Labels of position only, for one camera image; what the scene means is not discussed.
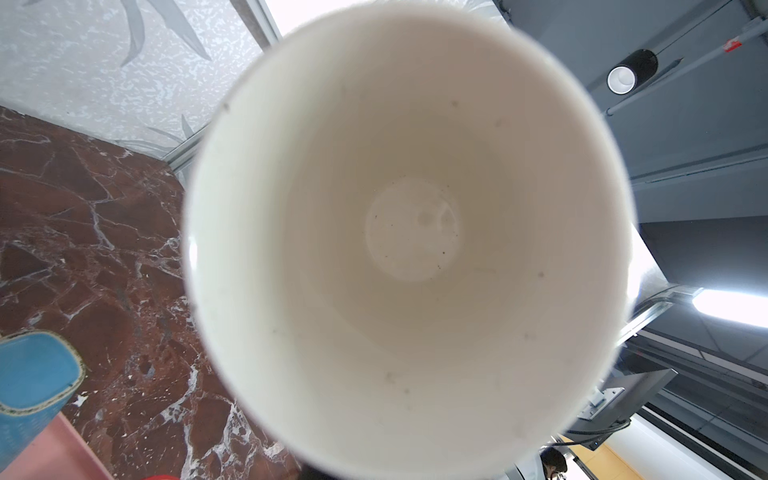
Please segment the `white mug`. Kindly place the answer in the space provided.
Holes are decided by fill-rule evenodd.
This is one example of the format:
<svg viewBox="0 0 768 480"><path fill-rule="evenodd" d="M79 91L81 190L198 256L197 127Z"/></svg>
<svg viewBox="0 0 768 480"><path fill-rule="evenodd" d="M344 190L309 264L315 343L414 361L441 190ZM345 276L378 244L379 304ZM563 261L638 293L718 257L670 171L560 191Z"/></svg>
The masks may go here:
<svg viewBox="0 0 768 480"><path fill-rule="evenodd" d="M580 82L452 6L288 35L208 126L183 210L222 382L344 479L491 478L571 426L632 310L633 196Z"/></svg>

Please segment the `pink plastic tray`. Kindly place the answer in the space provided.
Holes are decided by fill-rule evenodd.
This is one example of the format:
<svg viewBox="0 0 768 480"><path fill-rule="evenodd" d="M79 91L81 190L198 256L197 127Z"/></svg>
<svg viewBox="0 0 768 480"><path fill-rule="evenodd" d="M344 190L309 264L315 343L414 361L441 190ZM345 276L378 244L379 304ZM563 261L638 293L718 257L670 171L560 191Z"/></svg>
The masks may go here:
<svg viewBox="0 0 768 480"><path fill-rule="evenodd" d="M1 478L113 480L62 413L1 472Z"/></svg>

